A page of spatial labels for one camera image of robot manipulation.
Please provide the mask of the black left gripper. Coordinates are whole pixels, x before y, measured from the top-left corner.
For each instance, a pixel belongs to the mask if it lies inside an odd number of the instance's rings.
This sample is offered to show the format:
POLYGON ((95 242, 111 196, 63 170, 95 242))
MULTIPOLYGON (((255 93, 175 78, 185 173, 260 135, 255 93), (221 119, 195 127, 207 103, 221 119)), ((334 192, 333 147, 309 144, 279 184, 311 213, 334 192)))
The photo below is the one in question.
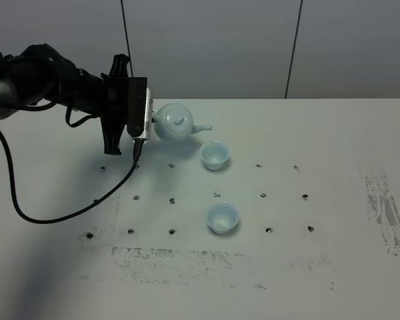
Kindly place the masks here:
POLYGON ((103 133, 104 153, 108 155, 121 154, 119 144, 127 124, 129 96, 127 65, 129 62, 128 56, 115 55, 109 74, 101 74, 105 87, 105 98, 99 117, 103 133))

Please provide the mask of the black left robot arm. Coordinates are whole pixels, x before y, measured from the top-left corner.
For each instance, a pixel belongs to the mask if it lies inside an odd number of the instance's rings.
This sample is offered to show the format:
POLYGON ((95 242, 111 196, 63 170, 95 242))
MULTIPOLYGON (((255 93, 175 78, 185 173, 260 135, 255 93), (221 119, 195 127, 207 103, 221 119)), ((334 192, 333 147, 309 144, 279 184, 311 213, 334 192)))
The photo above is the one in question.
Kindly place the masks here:
POLYGON ((49 45, 32 45, 18 56, 0 58, 0 120, 18 111, 40 112, 55 105, 67 108, 65 122, 78 127, 98 118, 104 152, 120 155, 127 105, 118 102, 119 84, 128 78, 126 55, 115 55, 108 74, 96 77, 78 68, 49 45))

